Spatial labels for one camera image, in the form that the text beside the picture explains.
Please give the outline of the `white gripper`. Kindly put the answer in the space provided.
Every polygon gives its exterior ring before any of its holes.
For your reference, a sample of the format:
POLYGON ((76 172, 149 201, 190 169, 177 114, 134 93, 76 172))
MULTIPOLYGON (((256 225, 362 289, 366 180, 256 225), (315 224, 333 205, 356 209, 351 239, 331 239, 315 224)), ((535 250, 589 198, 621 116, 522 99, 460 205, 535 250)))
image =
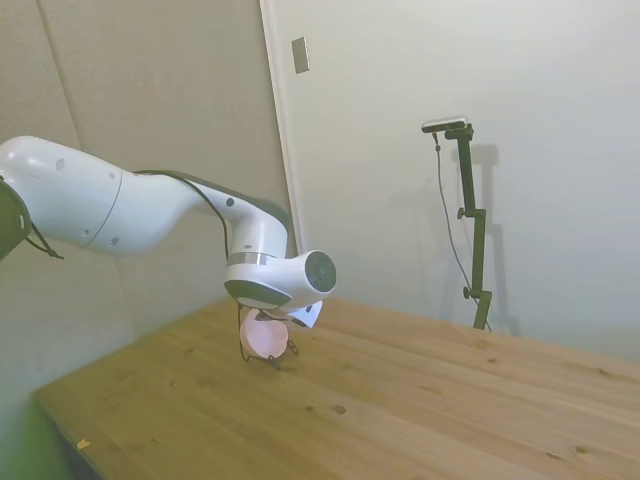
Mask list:
POLYGON ((288 320, 301 328, 313 328, 320 316, 322 307, 323 302, 318 301, 307 307, 291 311, 288 313, 288 320))

